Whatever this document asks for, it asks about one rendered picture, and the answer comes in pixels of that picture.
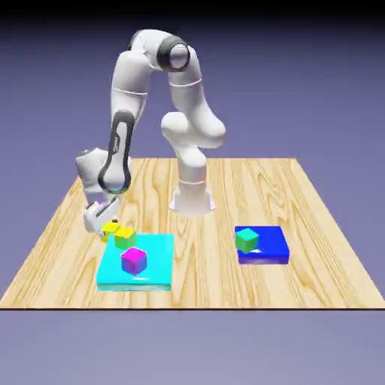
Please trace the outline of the small yellow cube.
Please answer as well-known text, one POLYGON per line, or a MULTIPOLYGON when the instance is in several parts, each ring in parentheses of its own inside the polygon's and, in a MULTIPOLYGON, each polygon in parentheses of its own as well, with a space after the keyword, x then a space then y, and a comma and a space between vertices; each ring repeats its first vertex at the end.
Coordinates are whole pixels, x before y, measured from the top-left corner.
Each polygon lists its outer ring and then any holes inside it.
POLYGON ((103 225, 101 232, 101 240, 107 242, 110 235, 114 234, 120 228, 120 223, 117 220, 110 221, 103 225))
POLYGON ((136 243, 136 231, 134 229, 121 226, 114 233, 115 246, 122 249, 128 250, 130 247, 134 247, 136 243))

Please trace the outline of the small green cube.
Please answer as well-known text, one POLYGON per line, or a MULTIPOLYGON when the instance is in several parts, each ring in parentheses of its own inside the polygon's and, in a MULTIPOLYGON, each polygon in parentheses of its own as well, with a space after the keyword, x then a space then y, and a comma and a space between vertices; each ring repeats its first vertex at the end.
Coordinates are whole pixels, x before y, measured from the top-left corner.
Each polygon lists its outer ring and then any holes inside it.
POLYGON ((242 253, 250 253, 258 248, 259 234, 250 228, 239 229, 235 232, 235 246, 242 253))

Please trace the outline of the small magenta cube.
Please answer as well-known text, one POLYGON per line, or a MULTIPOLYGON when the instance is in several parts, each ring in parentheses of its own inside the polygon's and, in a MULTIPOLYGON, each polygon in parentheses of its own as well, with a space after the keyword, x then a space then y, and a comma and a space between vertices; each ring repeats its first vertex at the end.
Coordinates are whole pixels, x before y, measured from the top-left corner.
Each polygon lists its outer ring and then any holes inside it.
POLYGON ((147 252, 137 247, 130 247, 124 251, 120 260, 122 270, 134 276, 147 268, 147 252))

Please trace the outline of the large cyan box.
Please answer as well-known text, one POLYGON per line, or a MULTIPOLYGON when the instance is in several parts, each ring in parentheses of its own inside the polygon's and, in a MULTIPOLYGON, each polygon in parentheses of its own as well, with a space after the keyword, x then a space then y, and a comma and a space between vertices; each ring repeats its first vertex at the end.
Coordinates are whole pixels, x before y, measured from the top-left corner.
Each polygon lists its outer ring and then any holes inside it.
POLYGON ((121 254, 110 235, 96 274, 99 291, 169 291, 174 259, 174 236, 137 234, 135 246, 147 252, 147 268, 134 276, 121 267, 121 254))

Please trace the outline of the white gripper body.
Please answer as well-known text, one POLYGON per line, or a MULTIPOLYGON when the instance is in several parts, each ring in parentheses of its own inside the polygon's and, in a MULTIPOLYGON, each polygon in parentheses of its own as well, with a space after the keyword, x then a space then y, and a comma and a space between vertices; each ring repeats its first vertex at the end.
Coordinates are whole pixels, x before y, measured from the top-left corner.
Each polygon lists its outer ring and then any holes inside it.
POLYGON ((85 229, 90 233, 100 233, 104 224, 117 221, 120 198, 114 196, 108 202, 93 202, 83 213, 85 229))

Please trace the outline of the large blue box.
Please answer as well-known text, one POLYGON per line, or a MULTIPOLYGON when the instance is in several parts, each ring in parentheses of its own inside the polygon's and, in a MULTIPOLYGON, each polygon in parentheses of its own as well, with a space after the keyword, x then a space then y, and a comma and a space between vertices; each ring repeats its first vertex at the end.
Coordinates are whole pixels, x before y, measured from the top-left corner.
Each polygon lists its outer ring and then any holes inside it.
POLYGON ((290 249, 279 226, 236 226, 239 229, 250 228, 259 234, 259 243, 256 250, 242 253, 237 250, 238 262, 241 265, 287 265, 290 249))

